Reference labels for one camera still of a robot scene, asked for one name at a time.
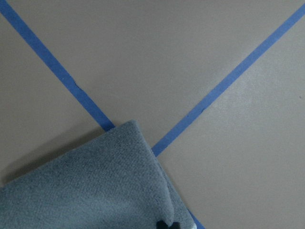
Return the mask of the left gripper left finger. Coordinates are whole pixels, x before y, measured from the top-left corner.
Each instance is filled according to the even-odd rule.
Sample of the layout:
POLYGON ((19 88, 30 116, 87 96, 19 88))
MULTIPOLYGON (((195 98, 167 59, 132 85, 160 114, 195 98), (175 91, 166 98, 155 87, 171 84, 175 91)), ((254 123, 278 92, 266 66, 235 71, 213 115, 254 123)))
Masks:
POLYGON ((157 229, 168 229, 168 225, 164 221, 160 220, 156 223, 156 228, 157 229))

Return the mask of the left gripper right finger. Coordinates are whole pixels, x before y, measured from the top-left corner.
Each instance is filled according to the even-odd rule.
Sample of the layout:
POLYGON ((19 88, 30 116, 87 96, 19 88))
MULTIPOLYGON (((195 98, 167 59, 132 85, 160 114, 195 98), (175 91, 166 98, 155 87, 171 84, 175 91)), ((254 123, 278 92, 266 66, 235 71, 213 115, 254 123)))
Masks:
POLYGON ((174 222, 171 226, 170 229, 181 229, 181 225, 179 222, 174 222))

